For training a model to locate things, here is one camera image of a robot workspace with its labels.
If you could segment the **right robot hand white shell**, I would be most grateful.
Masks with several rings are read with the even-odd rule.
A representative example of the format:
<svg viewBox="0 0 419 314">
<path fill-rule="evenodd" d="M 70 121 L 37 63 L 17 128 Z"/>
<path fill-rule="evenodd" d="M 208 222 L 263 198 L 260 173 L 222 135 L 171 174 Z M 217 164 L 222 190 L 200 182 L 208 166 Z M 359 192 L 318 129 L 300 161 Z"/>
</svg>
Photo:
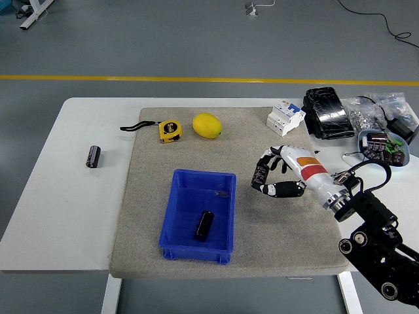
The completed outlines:
<svg viewBox="0 0 419 314">
<path fill-rule="evenodd" d="M 283 162 L 282 173 L 290 169 L 298 181 L 266 183 L 269 171 L 275 169 L 279 161 Z M 296 198 L 309 189 L 315 192 L 323 208 L 335 213 L 348 202 L 349 196 L 348 190 L 334 183 L 332 176 L 311 152 L 288 145 L 270 147 L 264 152 L 257 162 L 251 187 L 273 198 Z"/>
</svg>

